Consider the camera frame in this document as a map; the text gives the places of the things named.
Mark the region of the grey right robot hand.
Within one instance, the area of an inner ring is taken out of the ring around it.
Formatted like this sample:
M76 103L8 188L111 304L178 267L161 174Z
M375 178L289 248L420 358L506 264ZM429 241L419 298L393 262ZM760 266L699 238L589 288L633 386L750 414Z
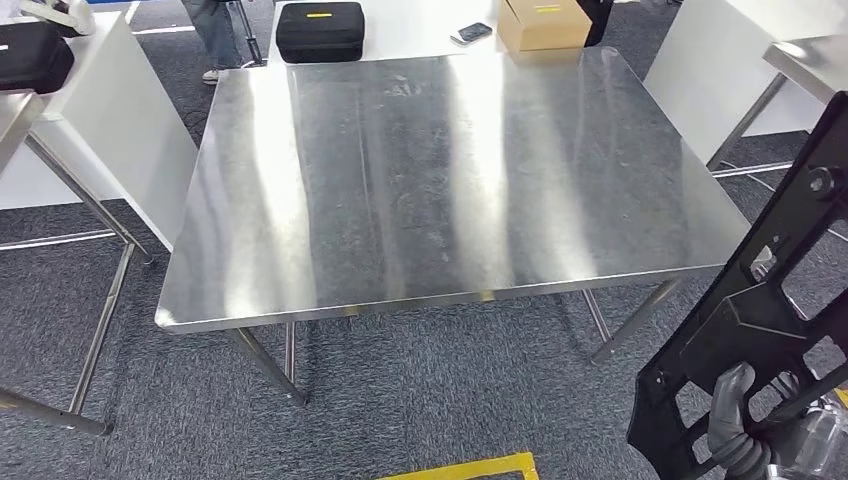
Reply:
M762 434L745 425L754 368L739 363L717 379L707 445L727 479L835 479L847 465L847 391L836 388Z

